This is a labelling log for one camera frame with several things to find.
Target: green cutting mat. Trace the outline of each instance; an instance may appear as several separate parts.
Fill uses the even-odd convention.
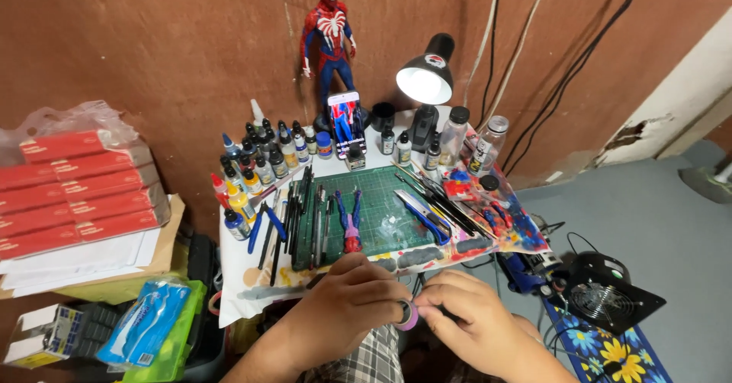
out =
[[[296,271],[308,269],[310,266],[310,235],[313,224],[313,197],[319,184],[325,187],[326,201],[321,205],[321,230],[325,230],[325,210],[327,196],[340,190],[343,207],[346,213],[353,213],[353,194],[356,188],[361,189],[361,209],[359,235],[362,252],[366,256],[374,256],[409,247],[429,245],[435,242],[434,236],[411,214],[394,190],[403,189],[418,200],[422,198],[407,184],[399,181],[394,175],[399,172],[408,182],[411,178],[394,165],[355,171],[353,173],[336,174],[334,176],[317,177],[310,188],[310,199],[307,213],[300,222],[297,255],[293,264]],[[343,227],[340,225],[337,203],[333,204],[330,216],[327,239],[326,260],[322,265],[332,264],[343,256]]]

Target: stacked red boxes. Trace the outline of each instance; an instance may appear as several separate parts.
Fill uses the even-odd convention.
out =
[[[21,144],[28,164],[0,168],[0,259],[161,226],[168,198],[141,142],[110,149],[107,130]]]

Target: black fan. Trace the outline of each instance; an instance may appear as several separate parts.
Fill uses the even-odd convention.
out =
[[[624,264],[598,252],[578,254],[566,271],[555,272],[554,277],[567,281],[561,293],[570,313],[616,335],[666,304],[663,298],[630,284]],[[564,306],[558,296],[549,301]]]

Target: gray floor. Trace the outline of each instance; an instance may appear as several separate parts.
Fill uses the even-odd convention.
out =
[[[550,224],[567,222],[551,235],[557,254],[570,251],[565,236],[576,231],[625,263],[633,284],[668,301],[641,328],[676,383],[732,376],[732,293],[726,285],[732,205],[699,196],[677,175],[681,168],[714,165],[723,157],[719,147],[701,141],[683,157],[604,167],[566,184],[517,193],[526,211]],[[581,239],[572,243],[579,251],[588,249]],[[492,265],[466,271],[496,284]],[[542,310],[538,297],[511,293],[503,273],[500,282],[508,309],[536,323]],[[549,323],[544,318],[542,332]],[[560,356],[571,369],[567,356]]]

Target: smartphone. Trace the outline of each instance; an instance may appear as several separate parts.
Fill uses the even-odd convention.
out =
[[[348,147],[357,143],[366,153],[363,120],[361,118],[361,97],[358,91],[344,91],[328,96],[328,117],[335,140],[335,152],[339,159],[345,159]]]

